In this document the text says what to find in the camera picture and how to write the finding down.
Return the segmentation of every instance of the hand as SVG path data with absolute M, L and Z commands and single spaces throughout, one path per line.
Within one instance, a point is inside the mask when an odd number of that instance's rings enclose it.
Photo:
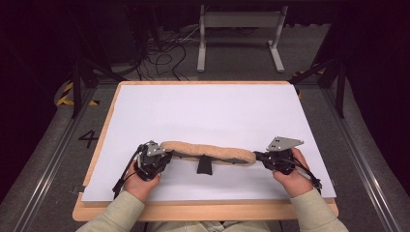
M 153 180 L 145 182 L 136 175 L 135 170 L 133 169 L 134 165 L 135 161 L 132 162 L 127 172 L 126 178 L 129 178 L 124 183 L 124 190 L 138 198 L 140 201 L 145 202 L 148 199 L 151 190 L 160 182 L 161 174 L 158 174 Z
M 302 155 L 301 151 L 297 148 L 292 148 L 292 154 L 295 159 L 297 159 L 305 168 L 308 169 L 307 161 Z M 274 178 L 283 185 L 284 189 L 290 195 L 290 197 L 296 197 L 302 195 L 313 189 L 311 181 L 302 176 L 297 170 L 302 170 L 302 168 L 296 166 L 289 175 L 284 175 L 283 173 L 274 170 Z

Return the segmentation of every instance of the person's right hand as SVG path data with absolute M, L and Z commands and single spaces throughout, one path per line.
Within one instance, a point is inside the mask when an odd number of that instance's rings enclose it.
M 297 148 L 292 148 L 292 154 L 295 159 L 297 159 L 305 168 L 308 169 L 307 161 L 302 155 L 301 151 Z M 284 175 L 283 173 L 274 170 L 274 178 L 283 185 L 284 189 L 290 195 L 290 197 L 296 197 L 302 195 L 313 189 L 311 181 L 306 177 L 302 176 L 297 170 L 302 170 L 302 168 L 296 166 L 289 175 Z

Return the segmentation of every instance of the person's left hand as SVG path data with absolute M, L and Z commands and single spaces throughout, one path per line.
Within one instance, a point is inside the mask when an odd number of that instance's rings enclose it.
M 128 178 L 130 175 L 131 176 L 124 183 L 124 190 L 138 198 L 140 201 L 145 202 L 148 199 L 151 190 L 160 182 L 161 174 L 158 174 L 153 180 L 145 182 L 141 178 L 139 178 L 136 173 L 134 173 L 134 164 L 135 161 L 132 162 L 127 172 L 126 178 Z

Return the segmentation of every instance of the metal rail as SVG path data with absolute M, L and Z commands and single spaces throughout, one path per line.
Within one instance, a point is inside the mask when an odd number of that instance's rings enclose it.
M 402 231 L 399 224 L 395 220 L 392 211 L 390 210 L 388 201 L 382 189 L 380 188 L 379 183 L 374 177 L 364 154 L 357 149 L 347 123 L 344 120 L 340 119 L 340 117 L 338 116 L 337 110 L 335 108 L 335 97 L 333 96 L 332 91 L 329 89 L 322 89 L 322 94 L 329 108 L 332 110 L 334 117 L 337 119 L 337 125 L 343 133 L 343 137 L 351 151 L 351 159 L 353 160 L 353 163 L 366 188 L 367 194 L 371 202 L 373 203 L 373 206 L 377 212 L 377 215 L 380 217 L 385 230 L 392 232 Z
M 82 99 L 82 105 L 87 105 L 87 103 L 94 96 L 95 91 L 95 89 L 86 89 L 86 91 L 84 92 L 84 98 Z M 26 208 L 24 209 L 17 225 L 15 226 L 15 232 L 27 231 L 30 224 L 32 223 L 37 211 L 43 203 L 45 195 L 47 194 L 52 181 L 54 180 L 54 177 L 60 167 L 64 155 L 66 155 L 70 140 L 73 136 L 73 133 L 75 132 L 78 122 L 84 114 L 85 108 L 86 107 L 82 107 L 77 116 L 74 119 L 71 119 L 69 124 L 67 125 L 67 128 L 64 131 L 63 137 L 61 138 L 57 149 L 54 152 L 53 157 L 51 158 L 51 161 L 45 169 L 45 172 L 39 183 L 37 184 L 36 189 L 34 190 L 33 195 L 30 198 L 30 201 L 27 203 Z

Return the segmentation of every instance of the finger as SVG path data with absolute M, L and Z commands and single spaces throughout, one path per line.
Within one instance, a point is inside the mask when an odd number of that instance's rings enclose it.
M 297 148 L 291 148 L 291 150 L 292 150 L 293 157 L 296 160 L 298 160 L 305 168 L 309 169 L 307 160 L 305 159 L 304 155 L 302 155 L 302 152 Z
M 157 176 L 154 177 L 154 179 L 151 179 L 146 182 L 147 185 L 151 187 L 155 187 L 157 184 L 159 184 L 161 181 L 161 174 L 157 174 Z
M 284 181 L 284 178 L 286 178 L 286 176 L 283 173 L 276 170 L 273 171 L 272 175 L 274 176 L 274 179 L 277 180 L 279 183 L 282 183 Z
M 131 163 L 131 165 L 130 165 L 130 167 L 129 167 L 129 170 L 128 170 L 128 172 L 134 172 L 135 171 L 135 160 Z

